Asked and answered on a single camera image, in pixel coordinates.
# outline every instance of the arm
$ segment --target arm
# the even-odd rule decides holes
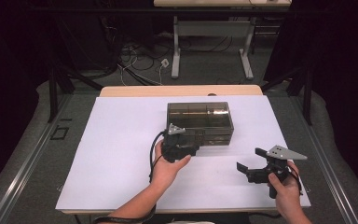
[[[155,147],[155,167],[152,182],[139,194],[123,204],[116,211],[109,214],[110,217],[136,218],[146,216],[165,190],[173,183],[180,169],[188,164],[190,156],[180,161],[170,163],[161,156],[161,144],[159,141]]]
[[[298,168],[294,163],[288,161],[295,171],[298,173]],[[284,219],[292,224],[309,224],[310,220],[305,216],[299,198],[298,185],[292,176],[288,176],[282,183],[278,177],[271,173],[268,176],[269,183],[277,190],[276,204],[279,213]]]

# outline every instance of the storage box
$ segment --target storage box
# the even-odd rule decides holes
[[[169,103],[167,128],[170,124],[185,128],[189,145],[229,145],[234,132],[227,102]]]

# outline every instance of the human hand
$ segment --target human hand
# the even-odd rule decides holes
[[[299,174],[298,168],[294,163],[288,161],[287,164]],[[299,189],[296,180],[291,176],[281,181],[274,174],[268,175],[269,183],[277,190],[276,205],[279,213],[286,219],[288,223],[310,223],[304,215],[300,205]]]
[[[161,145],[162,141],[159,141],[155,146],[155,165],[151,185],[165,190],[173,183],[179,170],[188,164],[191,156],[187,155],[174,163],[168,162],[161,156]]]

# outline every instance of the gray carpet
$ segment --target gray carpet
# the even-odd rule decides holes
[[[222,38],[190,38],[183,44],[191,41],[192,48],[210,49]],[[180,75],[178,79],[171,79],[171,67],[161,69],[161,80],[164,85],[197,85],[197,84],[262,84],[262,76],[269,61],[274,39],[261,38],[257,41],[255,55],[250,56],[251,65],[255,75],[254,80],[246,80],[243,76],[238,48],[242,40],[234,39],[231,47],[224,52],[182,52]],[[164,47],[157,47],[156,52],[144,49],[145,53],[161,55],[167,52]],[[160,58],[172,61],[172,52]],[[138,69],[148,67],[153,61],[147,57],[139,57],[135,64]],[[138,73],[150,79],[159,81],[159,64],[155,61],[152,68],[139,70]],[[128,75],[123,76],[126,85],[139,85]],[[103,85],[122,85],[120,73],[96,79]],[[76,92],[69,97],[69,103],[58,117],[60,130],[67,130],[63,140],[48,140],[43,154],[33,169],[20,197],[8,213],[7,223],[76,223],[72,216],[56,211],[55,204],[60,192],[57,188],[64,183],[69,172],[77,145],[86,127],[90,111],[98,96],[98,92],[77,80],[74,80]],[[281,126],[283,136],[289,148],[295,148],[309,157],[307,161],[298,161],[304,184],[310,189],[309,197],[311,208],[305,209],[313,223],[345,223],[337,202],[321,171],[314,140],[309,135],[308,128],[304,126],[303,119],[298,115],[297,100],[301,97],[288,97],[283,83],[273,90],[266,92],[277,120]],[[24,133],[21,142],[7,163],[7,167],[0,175],[0,202],[4,197],[10,183],[20,170],[26,157],[33,152],[34,146],[46,128],[48,120],[48,85],[45,83],[39,90],[40,104],[35,111],[34,119]],[[351,169],[340,158],[334,144],[334,134],[331,129],[328,114],[324,108],[324,101],[317,94],[312,95],[311,118],[318,140],[332,167],[348,194],[349,201],[358,217],[358,181]],[[63,132],[57,132],[53,138],[59,138]],[[80,216],[83,223],[88,223],[90,217]],[[271,219],[260,215],[252,215],[253,223],[284,223],[282,218]]]

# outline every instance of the table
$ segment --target table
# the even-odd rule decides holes
[[[290,0],[154,0],[155,7],[289,7]],[[172,78],[179,77],[181,35],[245,36],[240,49],[243,71],[247,79],[253,79],[248,59],[249,48],[255,29],[255,18],[248,21],[179,21],[173,17]]]
[[[206,96],[210,93],[217,96]],[[268,98],[257,86],[235,85],[104,88],[56,209],[65,214],[117,209],[148,185],[148,154],[166,127],[167,103],[221,101],[228,102],[234,123],[230,145],[201,147],[158,201],[157,213],[275,209],[267,185],[248,183],[236,162],[263,168],[266,160],[255,155],[255,147],[286,144]],[[301,204],[310,206],[307,194]]]

